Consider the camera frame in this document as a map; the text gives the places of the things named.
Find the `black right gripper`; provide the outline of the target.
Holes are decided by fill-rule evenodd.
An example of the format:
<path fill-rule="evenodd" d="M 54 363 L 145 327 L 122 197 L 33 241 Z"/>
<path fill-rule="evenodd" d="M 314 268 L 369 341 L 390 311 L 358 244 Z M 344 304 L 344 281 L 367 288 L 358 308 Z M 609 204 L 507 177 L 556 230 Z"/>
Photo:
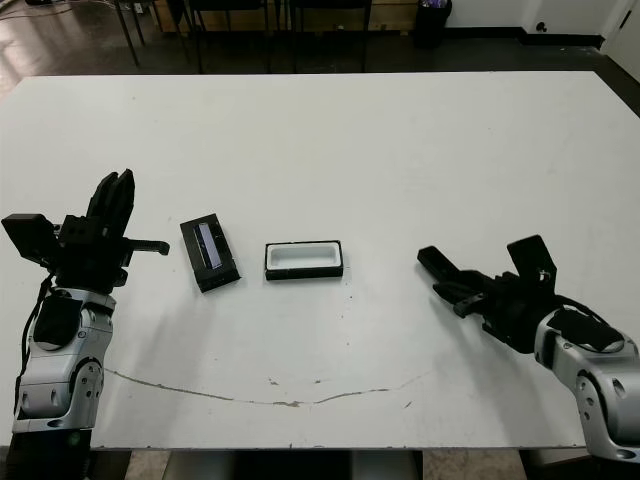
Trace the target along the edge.
<path fill-rule="evenodd" d="M 536 281 L 506 272 L 491 278 L 477 270 L 459 270 L 451 281 L 433 290 L 464 316 L 483 318 L 482 329 L 522 354 L 534 351 L 542 319 L 558 308 L 555 277 L 544 273 Z"/>

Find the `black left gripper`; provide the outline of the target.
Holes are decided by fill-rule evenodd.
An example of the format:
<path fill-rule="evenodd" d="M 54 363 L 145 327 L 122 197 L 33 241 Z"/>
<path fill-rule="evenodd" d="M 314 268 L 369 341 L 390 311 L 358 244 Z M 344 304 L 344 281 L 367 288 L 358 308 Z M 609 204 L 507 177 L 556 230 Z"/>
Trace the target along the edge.
<path fill-rule="evenodd" d="M 54 261 L 56 285 L 109 295 L 128 279 L 135 252 L 167 256 L 170 245 L 159 240 L 124 235 L 135 196 L 133 172 L 112 172 L 98 184 L 85 216 L 67 215 L 57 237 Z"/>

